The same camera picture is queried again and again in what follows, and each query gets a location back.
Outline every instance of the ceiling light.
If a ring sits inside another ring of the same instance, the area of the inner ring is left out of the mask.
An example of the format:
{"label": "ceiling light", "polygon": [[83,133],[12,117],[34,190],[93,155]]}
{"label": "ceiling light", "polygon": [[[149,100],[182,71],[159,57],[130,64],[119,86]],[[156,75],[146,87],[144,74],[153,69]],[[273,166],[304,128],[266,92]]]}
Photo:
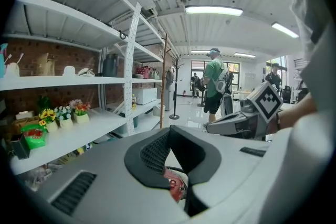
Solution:
{"label": "ceiling light", "polygon": [[252,55],[252,54],[241,54],[240,52],[236,52],[235,55],[236,56],[245,56],[245,57],[255,58],[255,55]]}
{"label": "ceiling light", "polygon": [[297,35],[296,33],[294,33],[293,31],[289,30],[288,28],[286,28],[285,26],[282,26],[278,23],[273,23],[272,27],[287,34],[288,36],[291,36],[292,38],[297,38],[299,37],[299,35]]}
{"label": "ceiling light", "polygon": [[187,14],[197,14],[197,13],[214,13],[214,14],[227,14],[240,16],[243,13],[243,10],[240,8],[230,8],[222,6],[185,6],[185,13]]}
{"label": "ceiling light", "polygon": [[192,50],[192,54],[207,54],[209,50]]}

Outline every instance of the ceiling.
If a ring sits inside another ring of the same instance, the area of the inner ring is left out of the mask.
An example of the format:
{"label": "ceiling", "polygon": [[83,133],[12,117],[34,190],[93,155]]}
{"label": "ceiling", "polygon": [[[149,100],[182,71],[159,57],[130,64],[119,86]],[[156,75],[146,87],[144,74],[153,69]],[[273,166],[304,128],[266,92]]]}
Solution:
{"label": "ceiling", "polygon": [[[154,7],[151,22],[161,24],[176,50],[188,55],[191,50],[217,47],[224,55],[235,52],[256,55],[257,61],[292,54],[301,48],[293,39],[271,28],[278,22],[298,33],[291,0],[137,0],[143,7]],[[243,9],[240,17],[227,15],[186,15],[183,5],[212,4]]]}

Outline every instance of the hand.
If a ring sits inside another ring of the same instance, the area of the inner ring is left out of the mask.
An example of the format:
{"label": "hand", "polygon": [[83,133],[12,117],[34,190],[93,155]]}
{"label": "hand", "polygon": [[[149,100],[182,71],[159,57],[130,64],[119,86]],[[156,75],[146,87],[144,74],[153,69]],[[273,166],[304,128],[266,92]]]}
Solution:
{"label": "hand", "polygon": [[277,118],[274,116],[268,123],[266,134],[275,134],[278,131]]}

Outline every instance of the person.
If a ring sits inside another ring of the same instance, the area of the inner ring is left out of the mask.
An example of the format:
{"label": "person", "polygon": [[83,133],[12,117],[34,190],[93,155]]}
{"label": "person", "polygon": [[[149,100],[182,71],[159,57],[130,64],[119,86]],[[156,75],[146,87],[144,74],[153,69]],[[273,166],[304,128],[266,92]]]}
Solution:
{"label": "person", "polygon": [[279,69],[279,64],[277,62],[273,63],[272,71],[269,74],[267,74],[265,80],[271,83],[271,85],[275,85],[279,93],[280,86],[281,86],[281,78],[278,75],[278,69]]}
{"label": "person", "polygon": [[218,48],[212,48],[207,56],[210,56],[211,61],[206,65],[201,80],[202,85],[207,85],[204,113],[209,112],[209,120],[208,123],[204,124],[204,127],[216,120],[216,113],[221,106],[223,95],[216,90],[214,81],[222,73],[222,68],[225,68]]}
{"label": "person", "polygon": [[[316,51],[323,31],[331,21],[331,16],[324,0],[293,0],[290,7],[295,15],[299,36],[304,50],[305,60],[309,60]],[[268,124],[267,133],[276,133],[280,129],[293,127],[303,116],[316,112],[317,107],[311,93],[308,93],[291,109],[279,112],[278,120],[274,117]]]}
{"label": "person", "polygon": [[195,86],[197,80],[199,80],[199,77],[197,76],[196,72],[194,73],[194,76],[191,77],[192,87],[193,87],[193,98],[195,98],[195,93],[197,95],[197,98],[200,97],[198,93],[198,88]]}

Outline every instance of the brick wall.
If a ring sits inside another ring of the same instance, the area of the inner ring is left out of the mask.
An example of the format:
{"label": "brick wall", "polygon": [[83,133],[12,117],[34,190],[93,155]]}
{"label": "brick wall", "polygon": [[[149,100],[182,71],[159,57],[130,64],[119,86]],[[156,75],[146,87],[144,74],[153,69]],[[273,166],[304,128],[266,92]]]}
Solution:
{"label": "brick wall", "polygon": [[[156,55],[160,55],[162,46],[153,45],[146,47]],[[92,68],[93,72],[98,71],[99,54],[94,51],[70,47],[61,44],[52,44],[48,42],[10,39],[8,41],[7,55],[12,54],[9,62],[17,62],[21,53],[24,53],[19,67],[20,75],[35,76],[36,75],[36,59],[38,56],[49,53],[50,59],[55,59],[55,75],[61,76],[65,66],[74,66],[76,72],[82,68]],[[166,70],[172,63],[172,58],[166,58]],[[159,62],[149,63],[150,67],[161,68]],[[118,68],[118,77],[123,77],[124,61],[120,59]],[[153,83],[133,84],[134,88],[154,87]],[[118,100],[123,100],[123,87],[121,84],[106,85],[106,102],[113,103]],[[83,86],[63,86],[63,87],[48,87],[48,88],[33,88],[10,90],[0,92],[0,99],[5,99],[6,106],[11,114],[17,114],[20,111],[34,110],[37,112],[37,100],[39,95],[47,95],[51,100],[52,106],[64,105],[72,99],[81,99],[83,102],[91,102],[91,106],[96,108],[99,106],[98,101],[98,86],[83,85]]]}

